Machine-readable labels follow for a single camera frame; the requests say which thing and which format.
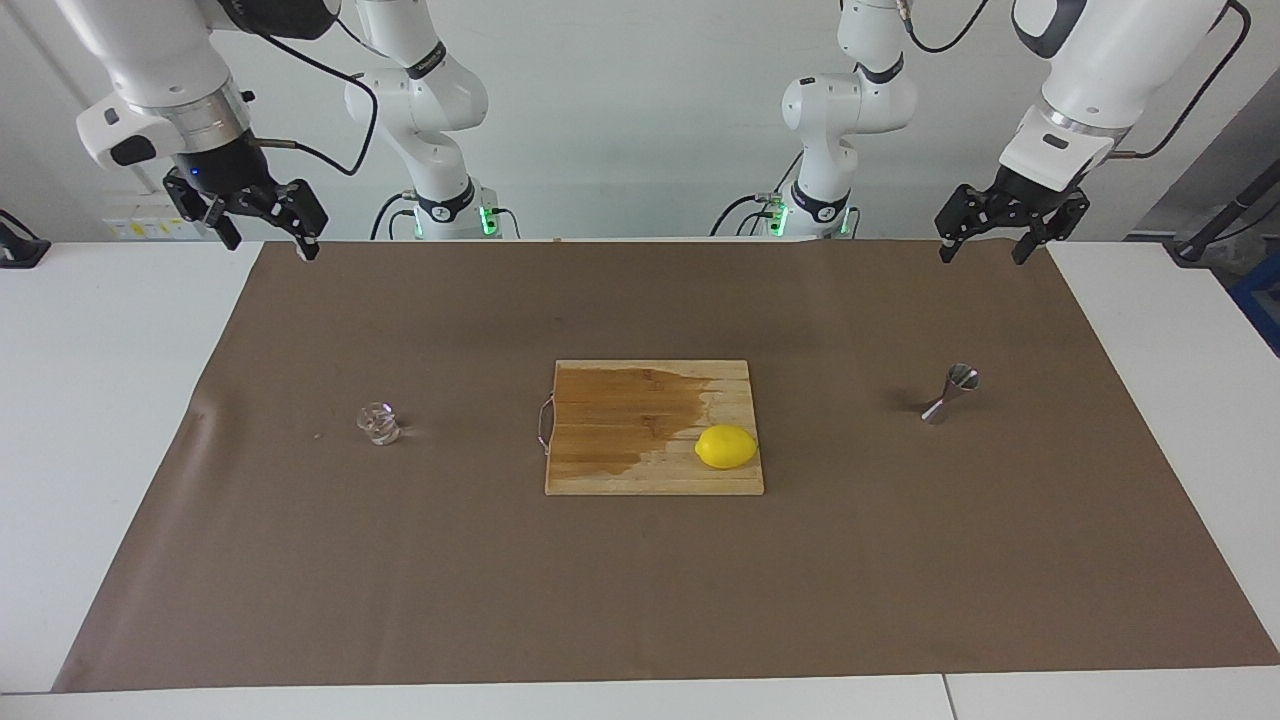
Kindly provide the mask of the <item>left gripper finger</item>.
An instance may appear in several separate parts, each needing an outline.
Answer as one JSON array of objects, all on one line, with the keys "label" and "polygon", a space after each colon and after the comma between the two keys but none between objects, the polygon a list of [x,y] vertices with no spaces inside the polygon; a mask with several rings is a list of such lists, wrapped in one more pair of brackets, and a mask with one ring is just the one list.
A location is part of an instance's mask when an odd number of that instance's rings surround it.
[{"label": "left gripper finger", "polygon": [[934,217],[934,228],[942,242],[941,261],[950,264],[965,241],[1000,227],[1002,211],[1004,192],[996,187],[956,187]]},{"label": "left gripper finger", "polygon": [[1030,211],[1027,217],[1027,232],[1012,249],[1012,261],[1020,266],[1041,246],[1068,238],[1089,208],[1091,200],[1085,191],[1074,190],[1052,211]]}]

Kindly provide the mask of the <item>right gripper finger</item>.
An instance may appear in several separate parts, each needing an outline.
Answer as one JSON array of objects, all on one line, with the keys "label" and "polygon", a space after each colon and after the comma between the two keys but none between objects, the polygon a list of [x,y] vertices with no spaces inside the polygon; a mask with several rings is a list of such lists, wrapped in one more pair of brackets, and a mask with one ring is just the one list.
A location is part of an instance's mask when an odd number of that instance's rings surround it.
[{"label": "right gripper finger", "polygon": [[230,251],[241,246],[242,236],[227,215],[227,205],[221,197],[214,196],[212,201],[207,200],[183,177],[179,168],[172,168],[163,177],[163,187],[186,222],[212,231],[221,245]]},{"label": "right gripper finger", "polygon": [[255,184],[248,188],[248,210],[269,225],[288,233],[300,258],[314,261],[319,252],[319,236],[328,224],[328,214],[305,179],[287,184]]}]

